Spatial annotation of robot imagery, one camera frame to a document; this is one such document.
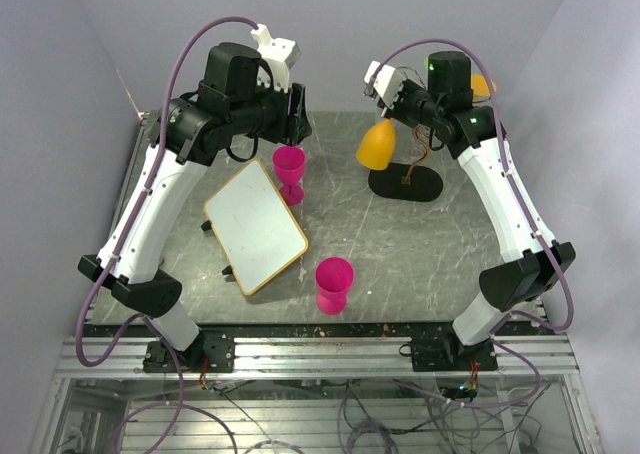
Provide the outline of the pink wine glass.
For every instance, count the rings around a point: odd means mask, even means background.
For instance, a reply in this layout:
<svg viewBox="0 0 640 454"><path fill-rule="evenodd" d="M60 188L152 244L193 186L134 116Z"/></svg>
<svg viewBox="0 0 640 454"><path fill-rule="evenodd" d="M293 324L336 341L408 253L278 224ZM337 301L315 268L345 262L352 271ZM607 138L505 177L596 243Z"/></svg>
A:
<svg viewBox="0 0 640 454"><path fill-rule="evenodd" d="M306 155L295 146L282 146L272 155L274 173L281 182L279 193L288 206L300 204L304 189L299 185L305 173Z"/></svg>
<svg viewBox="0 0 640 454"><path fill-rule="evenodd" d="M318 309L327 315L342 312L354 280L355 271L348 260L334 256L321 261L315 271Z"/></svg>

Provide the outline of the orange wine glass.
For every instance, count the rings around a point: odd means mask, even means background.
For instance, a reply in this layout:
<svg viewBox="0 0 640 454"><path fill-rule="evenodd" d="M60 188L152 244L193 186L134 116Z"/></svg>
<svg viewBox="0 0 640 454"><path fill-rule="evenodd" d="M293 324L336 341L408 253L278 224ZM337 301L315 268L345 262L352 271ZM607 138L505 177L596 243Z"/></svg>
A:
<svg viewBox="0 0 640 454"><path fill-rule="evenodd" d="M490 102L492 100L491 93L498 91L498 86L495 81L491 82L492 88L489 88L489 84L485 77L478 73L471 75L471 89L472 89L472 104L474 106L483 103Z"/></svg>
<svg viewBox="0 0 640 454"><path fill-rule="evenodd" d="M372 126L364 135L356 152L357 161L370 170L385 170L396 145L396 131L391 119Z"/></svg>

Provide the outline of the pink wine glass front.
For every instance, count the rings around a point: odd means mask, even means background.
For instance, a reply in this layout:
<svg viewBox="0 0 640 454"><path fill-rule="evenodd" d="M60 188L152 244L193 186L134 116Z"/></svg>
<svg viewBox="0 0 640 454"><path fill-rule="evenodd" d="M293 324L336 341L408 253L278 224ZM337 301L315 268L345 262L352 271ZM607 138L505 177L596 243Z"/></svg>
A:
<svg viewBox="0 0 640 454"><path fill-rule="evenodd" d="M355 271L348 260L334 256L321 261L315 271L318 309L327 315L342 312L354 280Z"/></svg>

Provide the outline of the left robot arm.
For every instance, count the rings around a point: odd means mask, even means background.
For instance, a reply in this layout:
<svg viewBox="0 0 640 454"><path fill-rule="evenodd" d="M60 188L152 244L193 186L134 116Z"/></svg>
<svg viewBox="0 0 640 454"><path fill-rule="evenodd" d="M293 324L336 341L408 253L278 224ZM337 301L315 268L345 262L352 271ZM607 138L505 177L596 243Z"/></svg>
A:
<svg viewBox="0 0 640 454"><path fill-rule="evenodd" d="M181 283L159 267L166 239L187 197L232 139L297 146L310 136L305 87L290 80L300 57L283 38L251 48L223 42L210 49L194 91L170 98L157 119L129 203L101 250L83 256L79 271L148 321L167 342L168 358L192 371L205 358L205 335L180 302Z"/></svg>

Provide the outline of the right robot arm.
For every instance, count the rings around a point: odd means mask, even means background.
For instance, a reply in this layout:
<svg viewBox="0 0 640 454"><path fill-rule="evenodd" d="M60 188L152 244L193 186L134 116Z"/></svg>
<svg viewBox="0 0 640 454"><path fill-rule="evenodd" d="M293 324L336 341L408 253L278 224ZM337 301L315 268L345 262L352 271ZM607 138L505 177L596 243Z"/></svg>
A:
<svg viewBox="0 0 640 454"><path fill-rule="evenodd" d="M440 349L446 366L459 370L492 352L491 337L512 317L562 332L574 308L552 325L529 306L555 285L571 292L565 272L576 258L573 245L557 241L541 219L513 162L497 105L497 86L479 59L462 50L432 53L428 80L420 85L383 63L368 82L385 117L424 127L457 161L475 187L499 243L501 264L479 276L479 293L447 328Z"/></svg>

